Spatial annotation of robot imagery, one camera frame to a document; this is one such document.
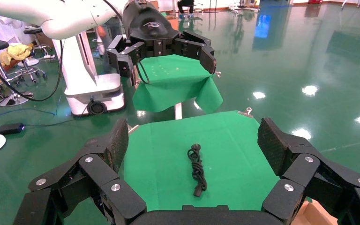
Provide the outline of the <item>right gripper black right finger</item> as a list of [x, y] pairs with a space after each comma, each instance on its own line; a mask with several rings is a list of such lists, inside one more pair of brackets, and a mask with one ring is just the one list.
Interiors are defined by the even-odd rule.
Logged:
[[307, 139], [263, 118], [257, 143], [279, 181], [262, 211], [290, 224], [306, 198], [319, 202], [340, 225], [360, 225], [360, 173], [323, 156]]

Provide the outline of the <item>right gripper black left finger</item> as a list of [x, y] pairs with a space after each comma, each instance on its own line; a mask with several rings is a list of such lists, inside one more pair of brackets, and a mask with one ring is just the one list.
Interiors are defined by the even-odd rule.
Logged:
[[14, 224], [62, 225], [86, 199], [110, 224], [131, 224], [147, 205], [119, 175], [128, 141], [127, 121], [119, 119], [108, 134], [89, 139], [72, 159], [34, 178]]

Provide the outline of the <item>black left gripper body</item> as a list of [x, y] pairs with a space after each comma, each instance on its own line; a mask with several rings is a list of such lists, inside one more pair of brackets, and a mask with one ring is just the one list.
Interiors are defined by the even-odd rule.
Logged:
[[180, 33], [172, 28], [170, 22], [152, 3], [129, 1], [123, 9], [122, 21], [128, 47], [142, 42], [141, 48], [145, 57], [174, 54], [173, 46]]

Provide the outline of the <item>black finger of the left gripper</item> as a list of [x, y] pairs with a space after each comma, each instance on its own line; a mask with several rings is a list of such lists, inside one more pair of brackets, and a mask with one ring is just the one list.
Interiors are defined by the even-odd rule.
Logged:
[[211, 40], [191, 31], [180, 32], [172, 42], [172, 52], [176, 55], [198, 60], [211, 75], [215, 73], [217, 60]]
[[136, 72], [137, 63], [145, 57], [145, 43], [131, 43], [123, 35], [117, 35], [106, 49], [108, 61], [122, 77], [127, 77], [132, 86], [140, 82]]

